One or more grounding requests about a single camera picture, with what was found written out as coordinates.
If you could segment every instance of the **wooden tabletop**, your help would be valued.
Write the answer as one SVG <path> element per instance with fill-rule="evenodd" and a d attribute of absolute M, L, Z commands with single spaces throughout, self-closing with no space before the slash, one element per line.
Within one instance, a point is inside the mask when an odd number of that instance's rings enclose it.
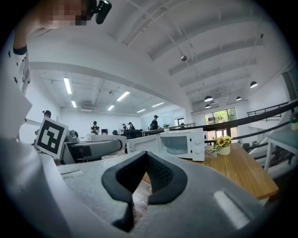
<path fill-rule="evenodd" d="M 215 158 L 205 153 L 204 162 L 187 160 L 216 169 L 259 200 L 278 192 L 278 187 L 271 177 L 251 155 L 236 143 L 231 144 L 231 153 L 228 156 L 217 155 Z M 150 184 L 147 174 L 143 181 Z"/>

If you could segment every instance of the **white table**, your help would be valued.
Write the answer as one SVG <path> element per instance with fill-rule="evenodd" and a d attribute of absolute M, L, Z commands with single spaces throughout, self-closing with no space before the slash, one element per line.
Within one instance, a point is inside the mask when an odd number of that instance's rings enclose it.
<path fill-rule="evenodd" d="M 285 150 L 297 155 L 298 154 L 298 131 L 292 131 L 287 127 L 278 132 L 274 132 L 267 136 L 268 149 L 264 170 L 267 172 L 271 161 L 271 153 L 273 144 L 284 148 Z"/>

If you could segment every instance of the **potted plant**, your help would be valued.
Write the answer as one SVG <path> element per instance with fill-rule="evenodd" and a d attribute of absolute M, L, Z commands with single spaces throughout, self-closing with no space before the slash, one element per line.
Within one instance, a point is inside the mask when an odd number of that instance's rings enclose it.
<path fill-rule="evenodd" d="M 163 124 L 163 130 L 164 132 L 169 132 L 169 125 L 168 124 Z"/>
<path fill-rule="evenodd" d="M 290 122 L 291 122 L 291 130 L 296 131 L 298 130 L 298 113 L 293 112 L 290 116 Z"/>
<path fill-rule="evenodd" d="M 213 150 L 217 151 L 220 155 L 229 155 L 231 153 L 231 142 L 230 136 L 215 138 Z"/>

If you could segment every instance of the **white microwave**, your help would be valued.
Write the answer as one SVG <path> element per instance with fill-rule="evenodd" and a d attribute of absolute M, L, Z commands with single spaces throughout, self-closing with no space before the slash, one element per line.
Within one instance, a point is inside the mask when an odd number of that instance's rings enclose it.
<path fill-rule="evenodd" d="M 204 161 L 203 129 L 163 132 L 157 135 L 127 140 L 128 153 L 151 151 L 174 155 L 178 158 Z"/>

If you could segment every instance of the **ceiling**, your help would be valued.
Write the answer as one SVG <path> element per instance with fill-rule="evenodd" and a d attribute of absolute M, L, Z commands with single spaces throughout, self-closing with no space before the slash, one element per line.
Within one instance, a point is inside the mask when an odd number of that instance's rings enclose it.
<path fill-rule="evenodd" d="M 272 21 L 251 1 L 241 0 L 111 0 L 112 10 L 98 26 L 94 19 L 87 27 L 107 34 L 117 44 L 151 60 L 158 70 L 176 82 L 192 105 L 236 96 L 246 99 L 257 89 L 249 84 L 256 78 L 259 56 L 272 28 Z M 61 106 L 70 106 L 63 84 L 65 72 L 38 71 L 59 98 Z M 152 110 L 165 101 L 148 93 L 112 81 L 70 74 L 72 96 L 79 106 L 135 114 Z M 261 86 L 268 79 L 259 77 Z M 116 99 L 126 90 L 131 94 L 120 103 Z"/>
<path fill-rule="evenodd" d="M 73 108 L 71 101 L 75 101 L 78 110 L 83 107 L 93 112 L 141 115 L 153 111 L 152 106 L 160 102 L 164 102 L 163 105 L 170 104 L 134 88 L 83 74 L 33 70 L 32 75 L 43 80 L 52 97 L 62 108 Z M 67 93 L 64 77 L 69 78 L 72 94 Z M 117 99 L 126 91 L 130 94 L 118 102 Z"/>

